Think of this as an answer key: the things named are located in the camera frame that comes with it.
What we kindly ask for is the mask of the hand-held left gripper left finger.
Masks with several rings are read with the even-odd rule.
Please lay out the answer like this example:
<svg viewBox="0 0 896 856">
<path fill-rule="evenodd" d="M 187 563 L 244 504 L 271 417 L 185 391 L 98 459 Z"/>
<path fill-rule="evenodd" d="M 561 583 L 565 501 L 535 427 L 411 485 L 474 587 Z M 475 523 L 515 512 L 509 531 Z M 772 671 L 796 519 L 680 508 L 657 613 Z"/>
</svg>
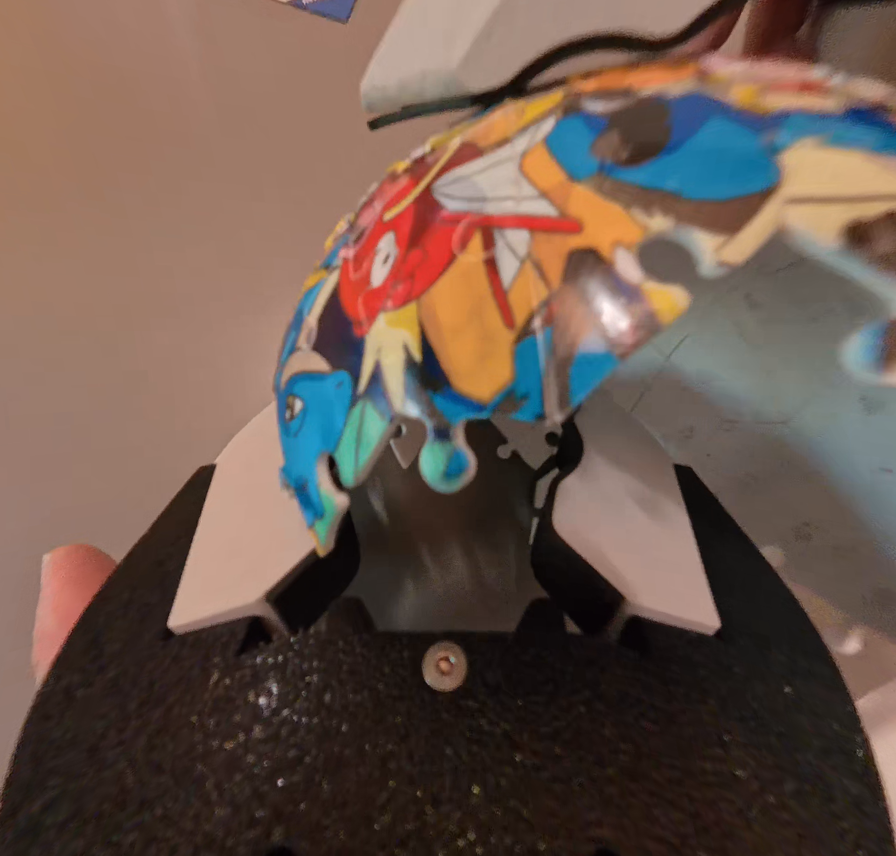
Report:
<svg viewBox="0 0 896 856">
<path fill-rule="evenodd" d="M 312 626 L 349 587 L 360 548 L 349 517 L 320 557 L 294 498 L 280 486 L 275 403 L 218 456 L 168 616 L 181 636 L 260 618 L 276 633 Z"/>
</svg>

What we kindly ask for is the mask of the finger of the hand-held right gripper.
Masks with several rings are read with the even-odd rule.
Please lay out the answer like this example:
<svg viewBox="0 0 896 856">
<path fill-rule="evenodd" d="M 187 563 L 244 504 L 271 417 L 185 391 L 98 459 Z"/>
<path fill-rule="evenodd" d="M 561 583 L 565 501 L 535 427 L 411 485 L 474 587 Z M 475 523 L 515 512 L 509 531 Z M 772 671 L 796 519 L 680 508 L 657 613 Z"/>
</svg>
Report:
<svg viewBox="0 0 896 856">
<path fill-rule="evenodd" d="M 751 0 L 402 0 L 360 87 L 368 128 L 486 109 L 581 56 L 661 56 Z M 872 4 L 894 0 L 834 0 Z"/>
<path fill-rule="evenodd" d="M 828 66 L 893 66 L 895 4 L 884 1 L 827 9 L 816 42 Z"/>
</svg>

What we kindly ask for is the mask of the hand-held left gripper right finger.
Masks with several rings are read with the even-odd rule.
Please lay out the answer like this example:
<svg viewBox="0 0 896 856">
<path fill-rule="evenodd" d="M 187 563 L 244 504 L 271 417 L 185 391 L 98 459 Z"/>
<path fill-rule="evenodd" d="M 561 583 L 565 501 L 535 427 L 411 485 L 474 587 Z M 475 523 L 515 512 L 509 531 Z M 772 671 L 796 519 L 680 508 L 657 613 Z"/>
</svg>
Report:
<svg viewBox="0 0 896 856">
<path fill-rule="evenodd" d="M 671 458 L 605 393 L 562 428 L 532 569 L 586 635 L 630 618 L 711 637 L 721 628 Z"/>
</svg>

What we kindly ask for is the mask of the colourful puzzle ball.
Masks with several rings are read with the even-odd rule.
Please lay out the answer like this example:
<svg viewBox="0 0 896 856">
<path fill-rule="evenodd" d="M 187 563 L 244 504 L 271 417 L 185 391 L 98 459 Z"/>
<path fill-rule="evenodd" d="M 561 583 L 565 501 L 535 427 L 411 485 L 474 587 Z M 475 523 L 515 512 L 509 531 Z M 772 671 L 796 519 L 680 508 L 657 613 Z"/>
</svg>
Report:
<svg viewBox="0 0 896 856">
<path fill-rule="evenodd" d="M 680 326 L 710 281 L 768 245 L 863 290 L 878 316 L 819 304 L 732 321 L 716 347 L 756 421 L 863 388 L 894 390 L 894 86 L 821 66 L 685 60 L 621 66 L 506 100 L 391 166 L 305 281 L 273 391 L 280 484 L 315 551 L 409 421 L 443 496 L 476 473 L 474 423 L 505 417 L 585 444 L 576 415 Z"/>
</svg>

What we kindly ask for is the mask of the person's right hand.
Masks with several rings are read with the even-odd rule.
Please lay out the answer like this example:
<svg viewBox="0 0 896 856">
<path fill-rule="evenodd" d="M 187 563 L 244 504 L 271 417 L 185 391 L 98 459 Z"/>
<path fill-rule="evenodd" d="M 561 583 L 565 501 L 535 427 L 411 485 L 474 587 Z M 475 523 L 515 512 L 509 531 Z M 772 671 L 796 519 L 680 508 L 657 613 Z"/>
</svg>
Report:
<svg viewBox="0 0 896 856">
<path fill-rule="evenodd" d="M 750 10 L 742 56 L 813 61 L 816 0 L 758 0 Z"/>
</svg>

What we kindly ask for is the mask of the person's left hand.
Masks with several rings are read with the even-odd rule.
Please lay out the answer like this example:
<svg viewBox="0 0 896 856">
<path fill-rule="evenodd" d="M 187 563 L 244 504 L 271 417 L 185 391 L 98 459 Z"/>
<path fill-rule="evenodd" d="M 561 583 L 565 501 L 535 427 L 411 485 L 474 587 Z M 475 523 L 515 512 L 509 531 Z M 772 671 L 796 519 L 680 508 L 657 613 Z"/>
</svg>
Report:
<svg viewBox="0 0 896 856">
<path fill-rule="evenodd" d="M 41 561 L 39 598 L 31 643 L 31 670 L 40 688 L 84 610 L 118 564 L 99 548 L 71 544 Z"/>
</svg>

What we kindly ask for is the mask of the person's white shirt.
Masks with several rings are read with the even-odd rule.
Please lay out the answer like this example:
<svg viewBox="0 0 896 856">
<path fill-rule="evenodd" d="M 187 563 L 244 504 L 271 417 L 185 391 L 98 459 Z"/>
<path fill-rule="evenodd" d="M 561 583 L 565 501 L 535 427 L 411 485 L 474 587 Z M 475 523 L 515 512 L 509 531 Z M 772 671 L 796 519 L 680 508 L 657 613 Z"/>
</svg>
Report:
<svg viewBox="0 0 896 856">
<path fill-rule="evenodd" d="M 895 760 L 895 680 L 862 695 L 856 709 L 879 763 Z"/>
</svg>

